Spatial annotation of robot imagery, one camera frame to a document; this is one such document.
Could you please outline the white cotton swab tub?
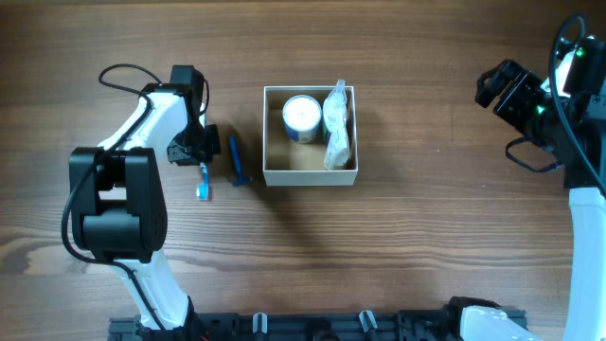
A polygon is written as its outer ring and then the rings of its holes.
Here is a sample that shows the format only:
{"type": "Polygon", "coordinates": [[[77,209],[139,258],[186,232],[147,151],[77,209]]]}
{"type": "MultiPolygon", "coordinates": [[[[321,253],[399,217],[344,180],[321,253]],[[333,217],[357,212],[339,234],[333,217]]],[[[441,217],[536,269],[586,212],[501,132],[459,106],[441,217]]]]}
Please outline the white cotton swab tub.
{"type": "Polygon", "coordinates": [[[287,136],[294,142],[313,142],[319,133],[322,110],[316,99],[297,95],[286,101],[282,118],[287,136]]]}

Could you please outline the white lotion tube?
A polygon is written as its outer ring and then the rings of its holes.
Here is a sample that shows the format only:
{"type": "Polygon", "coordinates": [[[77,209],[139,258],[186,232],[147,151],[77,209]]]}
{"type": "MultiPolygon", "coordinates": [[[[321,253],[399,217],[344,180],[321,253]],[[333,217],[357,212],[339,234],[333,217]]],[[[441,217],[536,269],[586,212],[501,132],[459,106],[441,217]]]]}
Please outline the white lotion tube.
{"type": "Polygon", "coordinates": [[[339,112],[324,114],[324,140],[326,153],[324,166],[329,171],[343,168],[349,160],[349,138],[346,121],[339,112]]]}

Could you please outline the blue white toothbrush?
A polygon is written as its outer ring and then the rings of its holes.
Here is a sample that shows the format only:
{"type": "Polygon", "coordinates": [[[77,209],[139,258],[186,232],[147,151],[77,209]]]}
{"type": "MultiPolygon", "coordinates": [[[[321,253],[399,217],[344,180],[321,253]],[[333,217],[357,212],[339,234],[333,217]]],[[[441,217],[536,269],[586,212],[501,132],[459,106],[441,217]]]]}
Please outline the blue white toothbrush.
{"type": "Polygon", "coordinates": [[[196,188],[196,196],[199,200],[208,201],[210,199],[210,185],[209,185],[209,174],[206,164],[200,164],[200,171],[202,175],[202,183],[199,183],[196,188]]]}

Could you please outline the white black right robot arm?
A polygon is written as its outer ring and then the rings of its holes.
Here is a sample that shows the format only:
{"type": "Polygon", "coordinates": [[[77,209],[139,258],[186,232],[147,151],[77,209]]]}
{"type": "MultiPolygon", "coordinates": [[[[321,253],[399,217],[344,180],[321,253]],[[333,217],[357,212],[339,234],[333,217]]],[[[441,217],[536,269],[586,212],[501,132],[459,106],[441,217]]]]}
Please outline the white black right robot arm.
{"type": "Polygon", "coordinates": [[[475,101],[519,138],[551,153],[546,173],[564,170],[573,224],[573,263],[566,340],[605,337],[605,44],[558,38],[549,76],[503,60],[477,80],[475,101]]]}

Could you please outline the blue disposable razor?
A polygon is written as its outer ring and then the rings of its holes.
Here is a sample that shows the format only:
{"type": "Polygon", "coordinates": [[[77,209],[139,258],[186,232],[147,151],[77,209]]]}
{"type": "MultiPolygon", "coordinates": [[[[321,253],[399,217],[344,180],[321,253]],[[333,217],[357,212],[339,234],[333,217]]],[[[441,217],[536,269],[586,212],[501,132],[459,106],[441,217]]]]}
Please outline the blue disposable razor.
{"type": "Polygon", "coordinates": [[[232,183],[232,185],[234,187],[238,187],[250,184],[252,178],[250,176],[244,175],[236,138],[234,136],[229,136],[228,143],[231,152],[232,162],[234,165],[234,171],[236,173],[236,180],[232,183]]]}

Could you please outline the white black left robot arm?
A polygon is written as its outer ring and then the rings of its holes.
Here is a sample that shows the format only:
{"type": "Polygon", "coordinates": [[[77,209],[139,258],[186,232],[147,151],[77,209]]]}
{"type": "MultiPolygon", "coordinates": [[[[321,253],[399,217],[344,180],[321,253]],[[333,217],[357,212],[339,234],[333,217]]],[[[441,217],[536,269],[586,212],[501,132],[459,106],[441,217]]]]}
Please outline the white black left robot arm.
{"type": "Polygon", "coordinates": [[[208,82],[194,66],[175,65],[168,81],[133,93],[137,107],[113,135],[70,155],[62,243],[72,257],[120,275],[143,339],[202,340],[205,326],[163,250],[168,212],[158,163],[201,166],[220,153],[218,128],[205,122],[208,82]]]}

